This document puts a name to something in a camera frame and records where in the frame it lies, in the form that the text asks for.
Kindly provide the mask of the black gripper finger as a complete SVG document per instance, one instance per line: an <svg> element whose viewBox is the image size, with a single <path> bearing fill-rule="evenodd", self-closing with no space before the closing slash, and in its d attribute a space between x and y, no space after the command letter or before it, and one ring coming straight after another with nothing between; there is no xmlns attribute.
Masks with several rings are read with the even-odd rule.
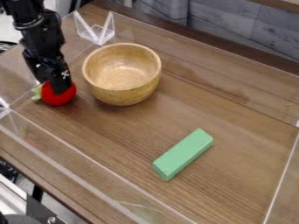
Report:
<svg viewBox="0 0 299 224"><path fill-rule="evenodd" d="M62 94L71 87L71 70L65 60L51 65L50 83L55 94Z"/></svg>
<svg viewBox="0 0 299 224"><path fill-rule="evenodd" d="M53 68L47 59L29 58L26 60L27 66L33 71L35 79L45 83L50 79Z"/></svg>

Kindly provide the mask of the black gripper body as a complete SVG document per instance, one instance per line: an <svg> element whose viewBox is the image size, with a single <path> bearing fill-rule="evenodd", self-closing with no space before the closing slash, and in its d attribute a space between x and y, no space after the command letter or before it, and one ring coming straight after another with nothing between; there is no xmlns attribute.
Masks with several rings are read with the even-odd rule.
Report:
<svg viewBox="0 0 299 224"><path fill-rule="evenodd" d="M67 63L62 53L62 43L54 45L23 44L23 58L31 70L39 67L50 67L59 70L67 69Z"/></svg>

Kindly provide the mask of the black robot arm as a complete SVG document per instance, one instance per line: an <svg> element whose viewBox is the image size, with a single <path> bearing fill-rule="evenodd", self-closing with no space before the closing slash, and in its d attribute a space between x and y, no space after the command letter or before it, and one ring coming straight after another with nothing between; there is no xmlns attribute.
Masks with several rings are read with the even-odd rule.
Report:
<svg viewBox="0 0 299 224"><path fill-rule="evenodd" d="M43 0L0 0L0 6L23 35L23 58L35 79L49 81L54 93L62 94L71 87L71 71L62 53L66 39L59 13L45 7Z"/></svg>

